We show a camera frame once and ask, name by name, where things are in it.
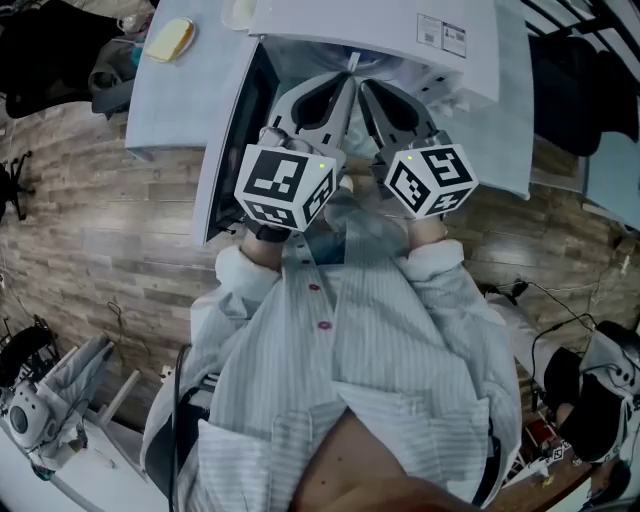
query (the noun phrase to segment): black and white marker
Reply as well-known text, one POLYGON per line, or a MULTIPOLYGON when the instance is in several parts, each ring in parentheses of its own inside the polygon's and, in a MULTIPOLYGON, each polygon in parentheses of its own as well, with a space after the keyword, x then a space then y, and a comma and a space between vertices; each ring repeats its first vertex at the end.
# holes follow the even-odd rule
POLYGON ((416 219, 456 210, 478 186, 459 144, 398 151, 385 185, 416 219))
POLYGON ((235 196, 253 220, 304 231, 336 190, 335 158, 249 144, 235 196))

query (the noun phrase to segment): white dress shirt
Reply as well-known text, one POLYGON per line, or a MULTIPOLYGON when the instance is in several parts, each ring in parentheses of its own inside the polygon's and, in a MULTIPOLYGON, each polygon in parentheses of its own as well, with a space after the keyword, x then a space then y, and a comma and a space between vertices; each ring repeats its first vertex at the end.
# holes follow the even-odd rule
MULTIPOLYGON (((346 232, 343 265, 316 266, 301 234, 285 245, 282 274, 227 248, 220 287, 192 307, 181 393, 208 373, 220 378, 178 478, 181 509, 286 511, 346 408, 408 475, 466 501, 484 473, 491 419, 502 451, 490 501, 519 448, 520 394, 504 322, 462 267, 461 244, 407 255, 395 223, 325 210, 346 232)), ((152 406, 143 463, 172 390, 170 378, 152 406)))

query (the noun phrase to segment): black cable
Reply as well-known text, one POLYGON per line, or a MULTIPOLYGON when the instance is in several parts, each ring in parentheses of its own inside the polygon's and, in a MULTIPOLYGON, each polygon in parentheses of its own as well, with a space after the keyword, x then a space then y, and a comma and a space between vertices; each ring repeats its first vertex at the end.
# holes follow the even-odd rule
POLYGON ((636 435, 633 438, 633 446, 631 447, 631 462, 633 463, 633 456, 636 453, 636 443, 638 442, 638 432, 640 432, 640 422, 638 422, 638 426, 636 427, 636 435))
POLYGON ((553 331, 557 331, 558 329, 560 329, 560 327, 563 327, 564 325, 570 324, 571 322, 575 322, 576 320, 578 322, 580 322, 582 325, 584 325, 584 323, 582 322, 582 320, 580 320, 580 318, 585 317, 585 316, 591 316, 589 315, 589 313, 584 313, 580 316, 576 316, 573 314, 573 312, 571 310, 569 310, 571 312, 571 314, 574 316, 574 318, 570 318, 569 320, 565 320, 564 322, 560 322, 559 324, 554 325, 553 327, 550 327, 549 329, 547 329, 546 331, 542 331, 540 334, 538 334, 535 339, 533 340, 533 343, 531 344, 531 363, 532 363, 532 373, 531 373, 531 379, 529 380, 529 385, 531 388, 531 396, 533 397, 533 386, 535 384, 535 378, 536 378, 536 358, 535 358, 535 350, 536 350, 536 343, 538 342, 538 340, 540 338, 542 338, 542 336, 544 336, 545 334, 549 334, 550 332, 553 331))
POLYGON ((578 320, 578 321, 582 324, 582 327, 584 327, 585 329, 588 329, 588 330, 590 330, 590 331, 593 331, 593 329, 592 329, 591 327, 589 327, 589 326, 588 326, 587 324, 585 324, 582 320, 580 320, 580 318, 582 318, 582 317, 587 317, 587 318, 589 318, 589 319, 593 322, 593 325, 597 325, 597 322, 593 319, 593 317, 591 316, 591 314, 589 314, 589 313, 583 313, 582 315, 577 316, 573 311, 571 311, 571 309, 569 308, 569 306, 567 306, 564 302, 562 302, 562 301, 560 301, 560 300, 556 299, 556 298, 551 294, 551 292, 549 292, 548 290, 546 290, 545 288, 543 288, 543 287, 542 287, 542 286, 540 286, 539 284, 533 283, 533 282, 531 282, 531 281, 527 281, 527 284, 530 284, 530 285, 532 285, 532 286, 535 286, 536 288, 538 288, 538 289, 542 290, 544 293, 546 293, 549 297, 551 297, 551 299, 552 299, 553 301, 557 302, 557 303, 558 303, 558 304, 560 304, 564 309, 566 309, 566 310, 571 314, 571 316, 573 316, 573 319, 574 319, 574 320, 578 320))
MULTIPOLYGON (((118 341, 117 343, 115 343, 115 345, 116 347, 118 347, 118 354, 120 355, 120 360, 122 362, 122 366, 124 367, 126 366, 126 364, 124 362, 124 357, 122 356, 122 351, 120 350, 120 341, 124 336, 124 322, 122 321, 122 308, 120 308, 120 306, 118 306, 115 302, 112 302, 112 301, 107 302, 107 307, 114 315, 116 315, 116 319, 118 321, 118 330, 119 330, 118 341)), ((151 369, 151 371, 153 371, 153 373, 155 373, 158 377, 163 379, 164 375, 162 375, 153 367, 153 364, 151 362, 151 349, 149 348, 147 343, 144 341, 144 339, 140 338, 140 342, 142 343, 142 346, 147 351, 147 366, 151 369)))
POLYGON ((176 361, 176 368, 174 370, 173 381, 173 416, 171 417, 171 453, 169 456, 169 490, 167 492, 167 499, 169 501, 169 512, 174 512, 174 491, 176 488, 176 480, 178 468, 176 467, 177 452, 178 452, 178 406, 180 404, 180 374, 182 372, 182 363, 184 361, 184 354, 190 345, 183 345, 178 353, 178 359, 176 361))

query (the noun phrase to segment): yellow sponge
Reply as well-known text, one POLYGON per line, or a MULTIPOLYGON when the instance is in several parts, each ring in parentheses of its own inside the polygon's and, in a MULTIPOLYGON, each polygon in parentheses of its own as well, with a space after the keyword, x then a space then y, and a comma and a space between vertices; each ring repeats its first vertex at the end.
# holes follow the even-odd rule
POLYGON ((156 60, 169 62, 175 59, 191 40, 195 26, 186 18, 176 18, 167 23, 145 53, 156 60))

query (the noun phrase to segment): cabinet door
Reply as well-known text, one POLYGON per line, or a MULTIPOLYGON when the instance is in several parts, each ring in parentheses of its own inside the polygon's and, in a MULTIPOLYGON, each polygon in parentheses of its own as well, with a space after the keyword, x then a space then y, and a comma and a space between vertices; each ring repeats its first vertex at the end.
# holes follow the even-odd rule
MULTIPOLYGON (((267 123, 279 80, 257 38, 238 48, 235 66, 222 84, 212 119, 193 208, 191 237, 204 245, 243 212, 233 195, 247 144, 258 142, 267 123)), ((212 94, 218 94, 212 87, 212 94)))

